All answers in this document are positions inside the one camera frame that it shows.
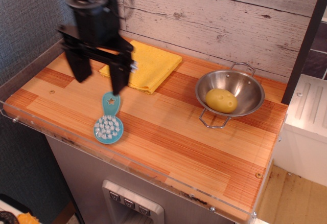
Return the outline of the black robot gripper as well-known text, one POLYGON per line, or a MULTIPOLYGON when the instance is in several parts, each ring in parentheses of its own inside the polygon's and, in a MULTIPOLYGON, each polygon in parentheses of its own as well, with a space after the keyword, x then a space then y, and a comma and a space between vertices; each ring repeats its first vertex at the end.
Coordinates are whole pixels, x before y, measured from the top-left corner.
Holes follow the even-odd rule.
POLYGON ((137 62, 133 46, 119 34, 120 14, 116 3, 68 3, 75 26, 62 25, 63 49, 75 79, 81 83, 91 74, 90 59, 109 64, 112 91, 117 96, 128 85, 137 62))

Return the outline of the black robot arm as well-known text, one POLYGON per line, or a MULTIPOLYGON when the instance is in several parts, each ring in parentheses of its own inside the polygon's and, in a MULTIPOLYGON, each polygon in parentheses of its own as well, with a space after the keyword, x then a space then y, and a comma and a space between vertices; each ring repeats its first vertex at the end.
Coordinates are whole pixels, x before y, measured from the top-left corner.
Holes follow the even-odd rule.
POLYGON ((136 70, 133 46, 120 34, 117 0, 66 0, 74 12, 75 26, 61 25, 62 47, 74 77, 83 82, 91 74, 90 60, 109 66, 114 95, 128 85, 136 70))

